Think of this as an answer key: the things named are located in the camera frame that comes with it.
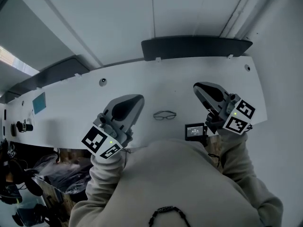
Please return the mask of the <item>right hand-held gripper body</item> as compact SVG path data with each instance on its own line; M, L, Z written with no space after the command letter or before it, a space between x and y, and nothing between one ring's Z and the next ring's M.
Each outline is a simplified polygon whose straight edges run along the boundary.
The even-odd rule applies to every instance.
M222 86L210 82L197 82L193 90L208 111L205 124L213 134L225 129L242 135L252 129L256 108L238 94L230 94Z

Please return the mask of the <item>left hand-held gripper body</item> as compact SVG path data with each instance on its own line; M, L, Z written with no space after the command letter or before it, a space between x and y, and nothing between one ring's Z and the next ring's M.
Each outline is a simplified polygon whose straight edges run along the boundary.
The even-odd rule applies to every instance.
M109 159L133 140L132 126L144 107L140 94L125 95L111 100L102 113L86 128L82 144L94 156Z

